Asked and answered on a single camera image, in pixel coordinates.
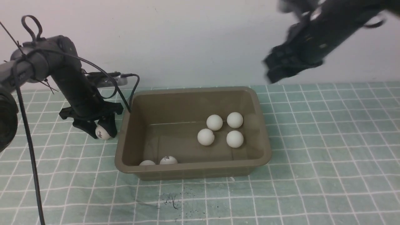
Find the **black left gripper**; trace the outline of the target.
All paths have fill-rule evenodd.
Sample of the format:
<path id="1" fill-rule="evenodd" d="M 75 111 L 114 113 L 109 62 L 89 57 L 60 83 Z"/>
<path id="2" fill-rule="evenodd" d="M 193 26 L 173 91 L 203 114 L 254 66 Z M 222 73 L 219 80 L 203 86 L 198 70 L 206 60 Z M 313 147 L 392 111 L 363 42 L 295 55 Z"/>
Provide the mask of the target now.
<path id="1" fill-rule="evenodd" d="M 59 112 L 61 119 L 73 118 L 73 127 L 76 127 L 92 138 L 97 139 L 96 128 L 97 124 L 94 122 L 98 120 L 98 125 L 102 126 L 110 135 L 115 138 L 117 135 L 117 128 L 115 123 L 115 113 L 122 114 L 124 107 L 121 103 L 103 101 L 100 103 L 86 103 L 80 105 L 72 105 L 63 108 Z"/>

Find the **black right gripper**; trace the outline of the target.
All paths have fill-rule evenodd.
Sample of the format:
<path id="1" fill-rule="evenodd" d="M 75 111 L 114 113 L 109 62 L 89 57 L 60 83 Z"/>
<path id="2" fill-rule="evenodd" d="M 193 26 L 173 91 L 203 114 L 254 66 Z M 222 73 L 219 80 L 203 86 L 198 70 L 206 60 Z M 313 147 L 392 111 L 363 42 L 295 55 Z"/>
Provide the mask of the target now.
<path id="1" fill-rule="evenodd" d="M 303 29 L 304 25 L 291 25 L 287 32 L 286 41 L 281 45 L 273 47 L 262 61 L 266 66 L 265 76 L 270 84 L 278 83 L 279 81 L 293 77 L 304 70 L 316 68 L 324 64 L 323 59 L 314 63 L 306 62 L 306 60 L 301 59 L 295 52 L 293 40 L 302 32 Z"/>

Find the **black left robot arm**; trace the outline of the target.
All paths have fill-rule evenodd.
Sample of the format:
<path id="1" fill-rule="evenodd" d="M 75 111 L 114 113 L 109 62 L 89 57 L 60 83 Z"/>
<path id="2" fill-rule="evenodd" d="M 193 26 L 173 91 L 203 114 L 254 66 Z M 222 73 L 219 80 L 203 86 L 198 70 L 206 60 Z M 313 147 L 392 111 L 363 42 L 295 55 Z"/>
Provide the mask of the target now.
<path id="1" fill-rule="evenodd" d="M 121 103 L 107 102 L 88 76 L 77 58 L 74 43 L 62 35 L 25 42 L 22 58 L 19 50 L 10 61 L 1 64 L 1 150 L 12 142 L 18 128 L 18 107 L 12 92 L 24 83 L 36 83 L 51 77 L 64 95 L 69 107 L 59 112 L 61 119 L 73 118 L 73 126 L 97 139 L 103 130 L 110 137 L 117 134 L 115 114 L 121 114 Z"/>

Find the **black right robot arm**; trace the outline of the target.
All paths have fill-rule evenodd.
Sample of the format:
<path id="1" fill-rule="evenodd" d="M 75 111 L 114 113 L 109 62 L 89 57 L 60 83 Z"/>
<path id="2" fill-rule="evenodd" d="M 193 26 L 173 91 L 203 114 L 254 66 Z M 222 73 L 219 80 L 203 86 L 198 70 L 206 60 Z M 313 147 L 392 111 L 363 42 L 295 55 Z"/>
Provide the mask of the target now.
<path id="1" fill-rule="evenodd" d="M 286 41 L 273 47 L 263 60 L 266 78 L 274 84 L 317 68 L 340 44 L 361 28 L 382 26 L 386 18 L 369 21 L 387 10 L 399 16 L 398 0 L 279 0 L 278 10 L 294 13 Z"/>

